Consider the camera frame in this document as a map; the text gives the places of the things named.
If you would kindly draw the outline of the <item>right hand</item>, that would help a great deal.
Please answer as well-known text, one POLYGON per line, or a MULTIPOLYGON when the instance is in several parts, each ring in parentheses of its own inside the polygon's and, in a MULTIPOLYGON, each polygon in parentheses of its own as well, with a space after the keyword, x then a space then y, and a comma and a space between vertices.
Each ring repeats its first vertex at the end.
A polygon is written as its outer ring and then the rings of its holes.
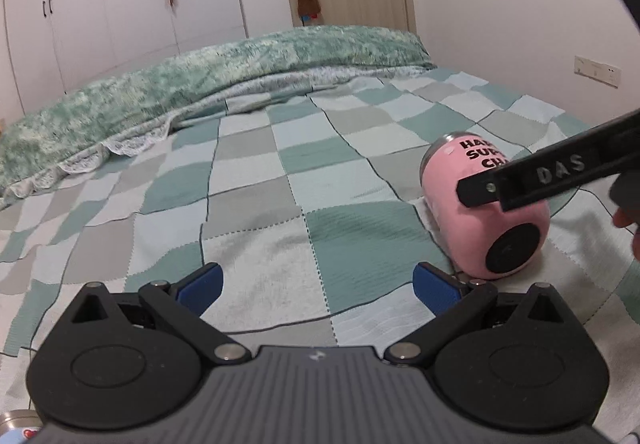
MULTIPOLYGON (((631 227, 634 224, 631 217, 623 211, 623 209, 617 209, 613 216, 613 224, 622 229, 623 227, 631 227)), ((640 260, 640 230, 637 229, 634 233, 634 239, 631 243, 631 251, 637 260, 640 260)))

